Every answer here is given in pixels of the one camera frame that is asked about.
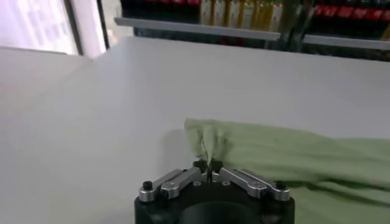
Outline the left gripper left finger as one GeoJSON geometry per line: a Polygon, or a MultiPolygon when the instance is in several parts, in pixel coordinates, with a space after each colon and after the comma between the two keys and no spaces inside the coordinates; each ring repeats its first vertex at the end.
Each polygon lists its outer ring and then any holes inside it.
{"type": "Polygon", "coordinates": [[[145,203],[155,201],[159,195],[173,199],[189,184],[199,186],[206,182],[208,176],[207,162],[193,162],[190,169],[175,169],[155,181],[145,181],[139,189],[139,200],[145,203]]]}

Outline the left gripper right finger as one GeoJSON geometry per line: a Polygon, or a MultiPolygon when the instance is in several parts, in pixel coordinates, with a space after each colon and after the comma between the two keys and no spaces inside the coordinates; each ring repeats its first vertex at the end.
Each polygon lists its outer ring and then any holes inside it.
{"type": "Polygon", "coordinates": [[[223,166],[222,161],[212,159],[209,171],[212,181],[233,183],[253,198],[271,197],[276,201],[289,201],[291,198],[290,190],[285,184],[272,181],[247,169],[229,169],[223,166]]]}

